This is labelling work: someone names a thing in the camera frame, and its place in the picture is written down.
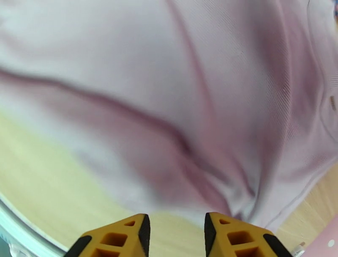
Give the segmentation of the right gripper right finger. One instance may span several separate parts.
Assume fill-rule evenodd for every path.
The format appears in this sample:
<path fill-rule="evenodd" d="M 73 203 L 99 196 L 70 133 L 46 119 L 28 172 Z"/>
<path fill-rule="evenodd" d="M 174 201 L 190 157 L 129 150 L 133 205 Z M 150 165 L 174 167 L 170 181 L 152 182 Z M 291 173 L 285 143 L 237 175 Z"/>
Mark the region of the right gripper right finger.
<path fill-rule="evenodd" d="M 269 230 L 217 212 L 204 219 L 206 257 L 293 257 Z"/>

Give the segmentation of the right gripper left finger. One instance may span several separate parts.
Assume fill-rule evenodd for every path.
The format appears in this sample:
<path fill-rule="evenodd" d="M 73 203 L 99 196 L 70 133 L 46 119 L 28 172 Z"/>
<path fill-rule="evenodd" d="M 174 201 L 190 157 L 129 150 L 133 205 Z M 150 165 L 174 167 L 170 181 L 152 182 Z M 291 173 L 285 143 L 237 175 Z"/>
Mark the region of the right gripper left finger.
<path fill-rule="evenodd" d="M 82 234 L 64 257 L 149 257 L 150 218 L 136 214 Z"/>

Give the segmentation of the pale pink shirt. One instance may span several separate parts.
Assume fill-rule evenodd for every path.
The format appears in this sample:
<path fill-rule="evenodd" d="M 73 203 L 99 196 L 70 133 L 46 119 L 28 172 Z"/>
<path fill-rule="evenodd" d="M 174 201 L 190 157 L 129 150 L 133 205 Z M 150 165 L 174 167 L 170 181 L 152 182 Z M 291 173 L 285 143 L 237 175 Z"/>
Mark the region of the pale pink shirt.
<path fill-rule="evenodd" d="M 333 0 L 0 0 L 0 108 L 115 201 L 276 230 L 338 162 Z"/>

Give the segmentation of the clear pencil lead box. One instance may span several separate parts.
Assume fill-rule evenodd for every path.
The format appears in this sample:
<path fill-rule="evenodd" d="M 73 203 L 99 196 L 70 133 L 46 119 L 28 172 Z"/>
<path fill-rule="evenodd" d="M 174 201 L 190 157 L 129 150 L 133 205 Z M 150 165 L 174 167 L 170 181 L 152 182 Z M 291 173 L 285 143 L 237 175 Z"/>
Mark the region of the clear pencil lead box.
<path fill-rule="evenodd" d="M 292 257 L 301 257 L 305 253 L 305 245 L 305 242 L 298 244 L 290 253 Z"/>

